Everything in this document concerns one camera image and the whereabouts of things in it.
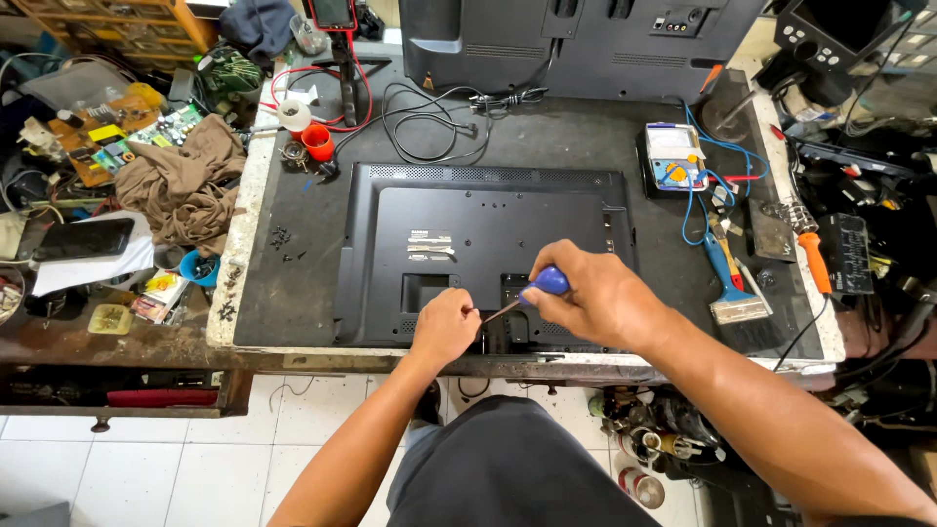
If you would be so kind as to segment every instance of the blue paintbrush handle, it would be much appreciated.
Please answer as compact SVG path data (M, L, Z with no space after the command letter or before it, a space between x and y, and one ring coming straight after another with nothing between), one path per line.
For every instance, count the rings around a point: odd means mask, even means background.
M521 295L518 300L521 301L521 304L529 306L530 303L524 298L524 291L531 287L536 287L537 289L550 294L564 294L570 290L570 281L566 279L564 275L555 265L548 265L543 268L537 275L537 279L533 280L529 286L525 287L521 291Z
M725 260L725 252L722 251L722 247L719 245L719 242L716 241L716 236L712 235L712 233L706 233L706 236L703 237L703 247L706 248L706 253L709 255L712 266L716 268L716 276L718 276L719 280L722 282L722 296L719 297L719 300L732 302L734 300L753 298L754 295L739 291L735 284L732 283L732 274L729 273L729 263Z

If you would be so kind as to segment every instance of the man's right hand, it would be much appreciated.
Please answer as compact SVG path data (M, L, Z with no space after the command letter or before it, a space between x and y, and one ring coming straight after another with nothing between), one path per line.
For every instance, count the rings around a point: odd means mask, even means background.
M602 346L651 353L670 335L682 317L669 309L614 254L593 254L570 240L541 249L530 280L553 264L570 281L563 296L530 288L524 297L547 322L560 324L580 339Z

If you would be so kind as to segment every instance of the brown cloth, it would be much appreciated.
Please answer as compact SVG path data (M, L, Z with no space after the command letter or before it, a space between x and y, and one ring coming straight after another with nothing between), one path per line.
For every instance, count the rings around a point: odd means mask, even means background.
M246 155L240 138L220 115L205 117L185 144L131 143L137 158L117 173L117 200L142 212L154 244L194 245L199 254L221 254L228 239L237 188L216 182L241 175Z

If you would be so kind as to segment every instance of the black tv back cover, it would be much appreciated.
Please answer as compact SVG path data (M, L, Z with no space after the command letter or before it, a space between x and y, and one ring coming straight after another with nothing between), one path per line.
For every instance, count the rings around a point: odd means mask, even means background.
M336 345L409 347L420 309L447 287L493 313L517 299L540 249L562 238L637 270L620 172L357 163L351 178ZM482 333L471 352L603 351L532 307Z

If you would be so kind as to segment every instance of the screwdriver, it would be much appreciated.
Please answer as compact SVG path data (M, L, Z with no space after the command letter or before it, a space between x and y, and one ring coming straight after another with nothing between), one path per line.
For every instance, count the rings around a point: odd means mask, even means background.
M530 289L531 287L536 287L545 293L564 294L570 290L570 281L566 279L566 275L557 269L555 265L548 265L543 268L543 271L541 271L539 275L537 275L537 279L533 280L527 287L521 290L521 293L517 296L517 300L514 300L512 303L508 304L501 311L498 311L497 313L484 319L482 324L486 324L496 319L509 310L515 308L518 304L529 306L530 302L524 298L524 291Z

